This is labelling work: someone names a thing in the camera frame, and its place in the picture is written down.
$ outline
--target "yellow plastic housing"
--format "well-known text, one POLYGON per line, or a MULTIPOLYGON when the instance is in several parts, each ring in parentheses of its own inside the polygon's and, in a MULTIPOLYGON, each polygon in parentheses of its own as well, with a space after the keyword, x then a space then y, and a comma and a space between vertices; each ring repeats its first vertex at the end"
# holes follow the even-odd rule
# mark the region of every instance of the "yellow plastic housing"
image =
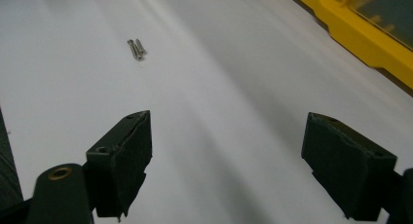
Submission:
POLYGON ((331 37, 338 43, 368 66, 388 70, 413 89, 411 45, 406 42, 407 40, 403 41, 393 34, 395 28, 393 24, 380 25, 382 20, 380 14, 368 17, 359 10, 373 0, 300 1, 310 7, 316 17, 328 26, 331 37))

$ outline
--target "metal screw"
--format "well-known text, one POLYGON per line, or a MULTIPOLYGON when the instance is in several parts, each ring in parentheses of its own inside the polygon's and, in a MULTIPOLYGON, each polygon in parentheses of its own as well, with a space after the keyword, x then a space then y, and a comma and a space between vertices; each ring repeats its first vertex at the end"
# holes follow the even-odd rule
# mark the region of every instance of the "metal screw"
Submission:
POLYGON ((131 47, 131 53, 133 54, 134 59, 136 60, 142 60, 142 54, 139 52, 138 46, 134 43, 133 40, 129 40, 128 44, 131 47))
POLYGON ((142 43, 140 43, 139 39, 136 39, 137 49, 139 50, 141 55, 146 55, 145 49, 143 49, 142 43))

